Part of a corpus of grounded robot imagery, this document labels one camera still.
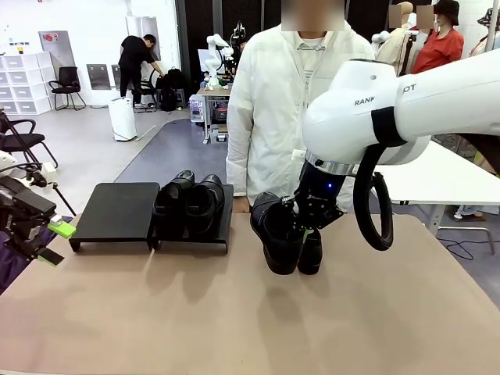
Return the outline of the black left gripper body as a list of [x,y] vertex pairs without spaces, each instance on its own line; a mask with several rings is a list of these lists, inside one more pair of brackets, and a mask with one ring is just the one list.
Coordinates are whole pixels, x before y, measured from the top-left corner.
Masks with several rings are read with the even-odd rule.
[[1,232],[5,247],[34,260],[45,246],[38,238],[55,215],[56,204],[34,193],[19,180],[1,177]]

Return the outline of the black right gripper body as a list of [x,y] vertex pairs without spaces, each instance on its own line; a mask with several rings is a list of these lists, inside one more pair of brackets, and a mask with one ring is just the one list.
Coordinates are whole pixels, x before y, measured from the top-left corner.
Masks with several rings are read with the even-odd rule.
[[329,174],[304,162],[294,195],[299,221],[307,230],[323,229],[344,215],[337,205],[344,182],[344,175]]

